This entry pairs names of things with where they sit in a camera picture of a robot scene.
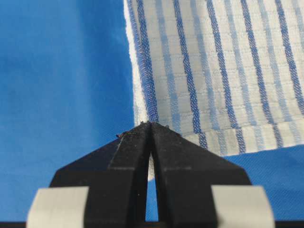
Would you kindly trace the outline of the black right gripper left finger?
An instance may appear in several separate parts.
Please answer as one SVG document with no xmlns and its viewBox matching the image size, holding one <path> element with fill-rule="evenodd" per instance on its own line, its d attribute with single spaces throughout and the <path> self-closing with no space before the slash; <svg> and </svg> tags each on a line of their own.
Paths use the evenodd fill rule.
<svg viewBox="0 0 304 228">
<path fill-rule="evenodd" d="M 145 221 L 151 125 L 57 170 L 37 191 L 28 228 L 132 228 Z"/>
</svg>

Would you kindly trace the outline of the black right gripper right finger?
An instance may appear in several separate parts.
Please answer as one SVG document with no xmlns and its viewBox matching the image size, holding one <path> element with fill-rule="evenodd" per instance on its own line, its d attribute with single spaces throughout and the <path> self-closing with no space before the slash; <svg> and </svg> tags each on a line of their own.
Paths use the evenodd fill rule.
<svg viewBox="0 0 304 228">
<path fill-rule="evenodd" d="M 151 124 L 160 217 L 173 228 L 273 228 L 264 188 L 246 171 Z"/>
</svg>

